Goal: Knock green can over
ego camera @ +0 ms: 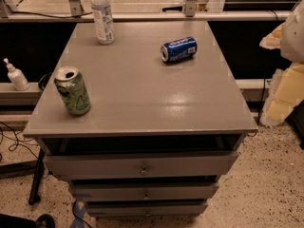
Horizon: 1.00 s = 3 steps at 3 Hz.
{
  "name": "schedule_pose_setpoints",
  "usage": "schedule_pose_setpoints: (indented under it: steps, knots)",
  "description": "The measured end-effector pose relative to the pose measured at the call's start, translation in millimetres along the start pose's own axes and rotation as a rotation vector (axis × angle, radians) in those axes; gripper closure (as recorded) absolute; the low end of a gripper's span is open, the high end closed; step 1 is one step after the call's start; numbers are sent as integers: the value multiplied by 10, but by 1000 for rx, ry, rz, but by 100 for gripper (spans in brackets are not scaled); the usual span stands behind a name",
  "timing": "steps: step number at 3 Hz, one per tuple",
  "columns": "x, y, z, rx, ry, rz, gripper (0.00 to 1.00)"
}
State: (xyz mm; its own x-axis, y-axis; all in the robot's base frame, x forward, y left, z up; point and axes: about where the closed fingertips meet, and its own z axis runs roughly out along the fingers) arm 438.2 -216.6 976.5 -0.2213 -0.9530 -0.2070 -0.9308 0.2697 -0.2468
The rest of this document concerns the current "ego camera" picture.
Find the foam padded gripper finger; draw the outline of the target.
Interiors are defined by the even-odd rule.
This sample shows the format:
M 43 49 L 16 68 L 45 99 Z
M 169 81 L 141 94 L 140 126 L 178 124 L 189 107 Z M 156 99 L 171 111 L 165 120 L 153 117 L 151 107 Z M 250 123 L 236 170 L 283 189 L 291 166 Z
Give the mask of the foam padded gripper finger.
M 282 124 L 303 100 L 304 65 L 292 63 L 285 70 L 277 69 L 270 82 L 260 122 L 266 126 Z
M 282 36 L 282 29 L 284 24 L 277 26 L 271 33 L 263 37 L 259 45 L 266 49 L 277 49 L 280 48 L 280 41 Z

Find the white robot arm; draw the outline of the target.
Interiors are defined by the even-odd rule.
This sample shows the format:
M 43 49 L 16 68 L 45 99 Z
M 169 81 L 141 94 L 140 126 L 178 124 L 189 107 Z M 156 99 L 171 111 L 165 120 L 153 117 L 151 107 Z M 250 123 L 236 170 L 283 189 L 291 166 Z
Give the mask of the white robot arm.
M 304 0 L 259 45 L 267 49 L 279 48 L 280 55 L 291 62 L 287 69 L 275 71 L 262 108 L 261 123 L 277 126 L 304 100 Z

